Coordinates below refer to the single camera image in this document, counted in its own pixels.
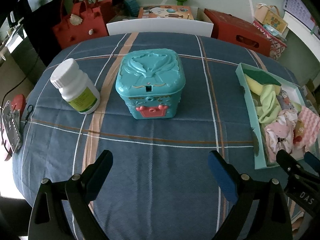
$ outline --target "yellow sponge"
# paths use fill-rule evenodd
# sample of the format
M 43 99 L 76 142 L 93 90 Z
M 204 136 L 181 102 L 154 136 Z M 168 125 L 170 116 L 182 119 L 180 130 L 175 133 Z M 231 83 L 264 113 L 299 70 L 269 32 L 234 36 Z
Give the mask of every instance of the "yellow sponge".
M 257 81 L 255 81 L 254 79 L 250 78 L 247 74 L 244 74 L 245 76 L 245 80 L 247 81 L 247 84 L 249 86 L 249 89 L 257 94 L 258 96 L 261 95 L 262 93 L 262 88 L 263 88 L 263 85 L 258 83 Z M 280 93 L 280 89 L 281 89 L 281 86 L 278 86 L 278 85 L 273 85 L 274 88 L 275 88 L 275 92 L 276 92 L 276 95 L 279 95 Z

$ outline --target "box lid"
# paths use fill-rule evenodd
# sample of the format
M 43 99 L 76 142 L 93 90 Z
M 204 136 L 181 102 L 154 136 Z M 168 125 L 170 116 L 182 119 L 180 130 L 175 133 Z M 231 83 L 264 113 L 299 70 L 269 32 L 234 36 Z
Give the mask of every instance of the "box lid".
M 121 61 L 116 90 L 124 97 L 170 95 L 185 85 L 179 55 L 171 49 L 128 53 Z
M 226 14 L 223 12 L 218 12 L 215 10 L 210 10 L 210 9 L 204 9 L 204 13 L 209 17 L 209 19 L 213 22 L 216 23 L 214 18 L 216 18 L 220 22 L 224 22 L 225 24 L 230 24 L 233 26 L 236 26 L 238 28 L 241 28 L 243 30 L 249 31 L 251 33 L 254 33 L 255 35 L 260 36 L 261 38 L 266 38 L 257 28 L 255 28 L 251 23 L 237 18 L 231 14 Z

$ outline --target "red wooden box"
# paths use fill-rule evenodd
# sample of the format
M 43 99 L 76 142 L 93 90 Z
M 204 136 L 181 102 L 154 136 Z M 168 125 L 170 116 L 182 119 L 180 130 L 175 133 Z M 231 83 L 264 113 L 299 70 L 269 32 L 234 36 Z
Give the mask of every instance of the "red wooden box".
M 251 23 L 214 10 L 204 9 L 204 13 L 213 23 L 212 38 L 252 49 L 269 57 L 271 41 Z

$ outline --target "green label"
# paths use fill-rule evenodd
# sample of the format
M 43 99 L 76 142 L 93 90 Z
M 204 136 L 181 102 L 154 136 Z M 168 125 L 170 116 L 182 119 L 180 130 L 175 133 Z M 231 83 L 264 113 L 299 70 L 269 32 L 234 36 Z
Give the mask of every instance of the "green label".
M 87 87 L 81 93 L 81 95 L 79 95 L 77 98 L 71 100 L 68 103 L 78 112 L 83 113 L 83 112 L 89 111 L 97 102 L 97 100 L 98 99 L 95 97 L 95 95 Z

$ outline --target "light green cloth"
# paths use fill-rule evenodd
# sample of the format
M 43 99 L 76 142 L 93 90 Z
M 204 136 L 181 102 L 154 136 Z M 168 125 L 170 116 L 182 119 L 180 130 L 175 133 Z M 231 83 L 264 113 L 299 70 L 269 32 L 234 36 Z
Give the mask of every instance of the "light green cloth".
M 259 123 L 268 125 L 274 122 L 281 111 L 281 106 L 276 98 L 275 87 L 273 85 L 264 85 L 260 95 L 262 106 L 257 106 L 257 116 Z
M 293 101 L 291 101 L 291 100 L 290 100 L 290 103 L 293 104 L 294 109 L 296 109 L 296 110 L 298 111 L 298 113 L 301 112 L 302 106 L 301 106 L 300 104 L 298 104 L 298 103 L 296 103 L 296 102 L 293 102 Z

